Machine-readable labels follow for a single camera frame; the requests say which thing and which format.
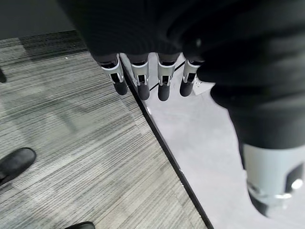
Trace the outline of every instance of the black leather shoe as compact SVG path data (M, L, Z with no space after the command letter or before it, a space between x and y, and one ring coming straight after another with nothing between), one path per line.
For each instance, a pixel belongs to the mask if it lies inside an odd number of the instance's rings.
M6 155L0 160L0 186L13 180L36 159L36 153L30 148L20 148Z
M92 222L83 222L83 223L74 224L65 229L95 229L95 226Z

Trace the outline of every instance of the gray floor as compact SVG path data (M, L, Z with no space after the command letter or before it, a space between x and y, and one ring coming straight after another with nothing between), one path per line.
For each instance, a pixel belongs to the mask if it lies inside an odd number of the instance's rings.
M156 57L151 58L150 82L157 75ZM180 96L182 75L183 67L174 74L166 102L158 99L156 87L143 103L214 228L304 229L305 188L273 219L263 217L252 206L227 110L215 104L209 90L198 96Z
M205 228L131 93L75 34L0 41L0 66L0 157L38 155L0 188L1 229Z

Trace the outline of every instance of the metal joint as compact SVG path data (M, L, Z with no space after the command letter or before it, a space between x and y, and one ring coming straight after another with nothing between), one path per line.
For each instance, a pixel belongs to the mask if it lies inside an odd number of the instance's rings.
M195 74L195 77L193 78L192 81L189 81L191 83L194 83L195 82L195 78L197 77L197 69L200 67L201 65L193 65L190 63L189 60L185 61L185 64L184 64L184 69L183 69L183 82L187 83L188 80L189 80L189 75L190 73L193 73Z
M134 78L137 82L137 85L140 86L141 82L144 83L144 85L148 85L148 77L149 77L148 62L146 62L143 65L131 64L131 66L132 66L132 72L133 72ZM143 77L144 82L140 81L139 76Z
M173 73L175 71L175 63L173 65L170 66L166 66L166 65L162 65L160 63L160 60L158 60L158 78L159 78L159 85L163 86L163 80L164 77L167 76L168 77L168 82L167 82L167 86L171 85L171 81L173 78Z
M120 83L124 81L123 68L120 59L118 59L117 65L113 68L105 68L103 66L101 67L112 83L115 83L115 81L113 80L114 76L117 76L119 78Z

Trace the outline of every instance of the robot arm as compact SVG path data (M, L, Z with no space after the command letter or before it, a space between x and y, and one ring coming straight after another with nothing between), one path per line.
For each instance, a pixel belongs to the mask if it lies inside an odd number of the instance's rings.
M120 94L127 91L119 60L113 56L120 52L131 61L142 99L149 96L150 52L159 53L158 96L163 101L169 95L177 53L188 59L182 96L189 95L196 74L215 83L211 96L228 109L250 199L260 213L268 216L271 209L285 206L301 187L305 1L59 2Z

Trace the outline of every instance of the striped carpet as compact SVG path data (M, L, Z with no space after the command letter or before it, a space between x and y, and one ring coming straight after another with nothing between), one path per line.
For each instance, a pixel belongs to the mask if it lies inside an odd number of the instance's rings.
M38 155L0 187L1 229L205 228L132 94L75 32L2 40L0 66L0 157Z

